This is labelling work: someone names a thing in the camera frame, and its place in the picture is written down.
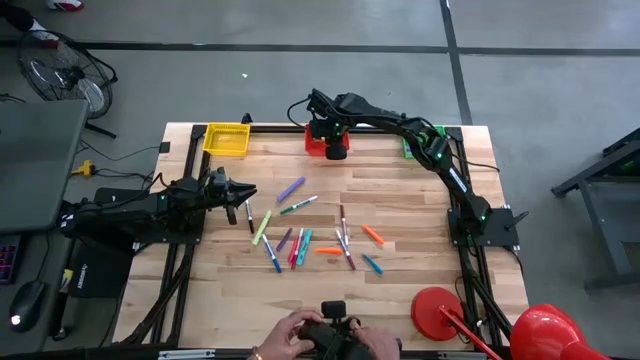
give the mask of keyboard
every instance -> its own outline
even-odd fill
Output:
[[[0,235],[0,285],[13,284],[20,258],[20,235]]]

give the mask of person's hand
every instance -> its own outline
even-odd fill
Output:
[[[264,360],[293,360],[301,353],[313,349],[311,340],[291,343],[291,339],[298,335],[304,320],[322,322],[322,313],[318,309],[298,309],[286,318],[280,319],[262,345],[258,347],[258,354]]]
[[[369,347],[376,360],[399,360],[400,349],[396,339],[387,329],[360,327],[354,319],[349,327],[358,340]]]

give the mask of concrete floor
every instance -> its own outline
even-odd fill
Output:
[[[445,46],[437,0],[88,1],[82,13],[23,1],[43,25],[82,40],[238,44]],[[638,48],[634,0],[450,0],[458,44],[469,47]],[[0,23],[0,33],[10,34]],[[448,55],[294,52],[92,51],[118,70],[115,100],[96,123],[119,134],[84,139],[112,156],[157,144],[168,121],[285,121],[285,110],[317,87],[353,91],[373,104],[460,124]],[[0,50],[0,93],[36,100],[13,50]],[[587,295],[583,283],[610,273],[582,200],[549,189],[595,161],[599,151],[640,126],[637,57],[462,56],[474,124],[488,125],[505,197],[531,215],[519,226],[531,304],[553,303],[582,326],[590,343],[637,357],[639,287]],[[156,154],[117,163],[84,152],[77,161],[148,173]],[[72,179],[67,199],[101,186],[139,188],[138,180]],[[48,348],[99,342],[115,304],[76,306],[76,332]]]

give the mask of wooden tabletop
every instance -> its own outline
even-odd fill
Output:
[[[192,125],[167,124],[163,141],[171,142],[171,151],[161,154],[156,166],[156,174],[162,172],[165,180],[182,177]],[[495,165],[488,128],[466,126],[462,131],[468,160]],[[180,346],[250,348],[259,345],[277,320],[292,310],[344,300],[349,315],[359,317],[364,325],[389,328],[407,350],[469,348],[457,337],[446,342],[428,340],[411,322],[410,304],[418,291],[440,286],[455,293],[453,284],[461,273],[448,235],[447,189],[434,173],[404,159],[401,144],[394,135],[352,135],[348,158],[331,161],[308,156],[300,134],[253,134],[246,157],[212,156],[211,168],[224,166],[230,178],[256,184],[258,193],[251,198],[254,221],[257,227],[266,211],[272,210],[265,233],[273,247],[289,227],[294,235],[300,227],[312,228],[313,237],[304,265],[295,271],[286,266],[293,243],[288,241],[278,254],[285,268],[278,274],[265,247],[251,245],[253,236],[243,208],[237,211],[236,226],[227,223],[222,209],[209,212],[202,242],[196,247]],[[499,174],[476,166],[470,166],[470,171],[474,191],[493,207],[502,206]],[[305,184],[277,205],[276,196],[300,176],[306,177]],[[277,215],[313,195],[318,195],[314,203]],[[337,246],[340,204],[345,207],[357,271],[350,270],[344,257],[313,252]],[[371,226],[385,244],[377,245],[365,235],[362,224]],[[133,260],[114,340],[129,335],[156,300],[167,248],[152,245]],[[362,253],[375,258],[384,275],[373,272]],[[494,297],[513,322],[528,307],[520,269],[504,249],[487,248],[486,253]],[[464,296],[461,281],[459,288]],[[165,333],[170,320],[167,316]]]

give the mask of yellow basket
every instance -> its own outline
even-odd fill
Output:
[[[202,149],[211,155],[245,156],[249,147],[251,125],[210,123]]]

